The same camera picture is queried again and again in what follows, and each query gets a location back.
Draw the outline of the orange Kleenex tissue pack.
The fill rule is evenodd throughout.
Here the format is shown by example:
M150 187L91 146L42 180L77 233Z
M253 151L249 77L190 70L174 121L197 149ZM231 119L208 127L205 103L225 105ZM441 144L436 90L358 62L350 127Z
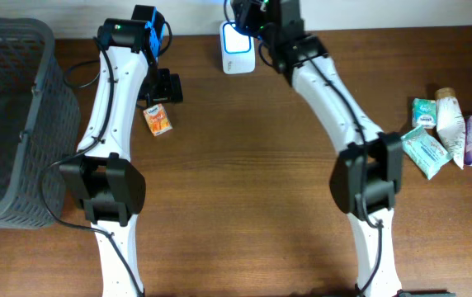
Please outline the orange Kleenex tissue pack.
M172 129L172 124L162 104L145 109L143 115L153 136L164 134Z

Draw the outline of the small teal white packet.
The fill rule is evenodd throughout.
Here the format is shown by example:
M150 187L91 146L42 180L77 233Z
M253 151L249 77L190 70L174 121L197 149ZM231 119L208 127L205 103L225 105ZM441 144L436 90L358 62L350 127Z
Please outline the small teal white packet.
M433 129L437 124L437 103L433 100L415 98L412 103L412 127Z

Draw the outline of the large teal snack packet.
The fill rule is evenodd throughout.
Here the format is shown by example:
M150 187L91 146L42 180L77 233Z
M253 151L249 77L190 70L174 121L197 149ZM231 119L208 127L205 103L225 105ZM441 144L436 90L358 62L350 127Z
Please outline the large teal snack packet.
M401 137L404 152L431 180L441 168L452 160L452 155L422 126Z

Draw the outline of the white tube with tan cap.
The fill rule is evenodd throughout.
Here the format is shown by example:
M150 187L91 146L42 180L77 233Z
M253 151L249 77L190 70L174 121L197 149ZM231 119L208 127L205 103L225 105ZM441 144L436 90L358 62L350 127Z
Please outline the white tube with tan cap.
M437 135L451 154L456 166L464 169L465 120L455 90L444 87L435 92L437 104Z

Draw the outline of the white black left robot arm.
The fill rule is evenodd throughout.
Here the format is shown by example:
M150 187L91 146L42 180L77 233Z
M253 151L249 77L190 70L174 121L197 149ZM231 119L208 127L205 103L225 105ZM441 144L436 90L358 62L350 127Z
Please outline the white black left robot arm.
M75 205L90 222L99 248L103 294L142 296L135 229L144 207L146 181L130 156L136 106L153 110L180 103L178 74L158 66L171 30L153 6L137 5L129 19L108 18L95 39L99 51L97 93L74 156L59 171Z

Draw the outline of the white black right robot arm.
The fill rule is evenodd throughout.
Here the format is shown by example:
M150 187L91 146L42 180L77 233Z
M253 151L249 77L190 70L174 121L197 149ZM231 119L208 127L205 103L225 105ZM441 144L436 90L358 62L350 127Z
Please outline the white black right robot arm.
M392 222L401 189L402 142L385 133L356 103L322 41L309 33L297 1L226 1L237 32L260 40L270 67L306 101L337 153L329 188L352 227L359 296L398 296Z

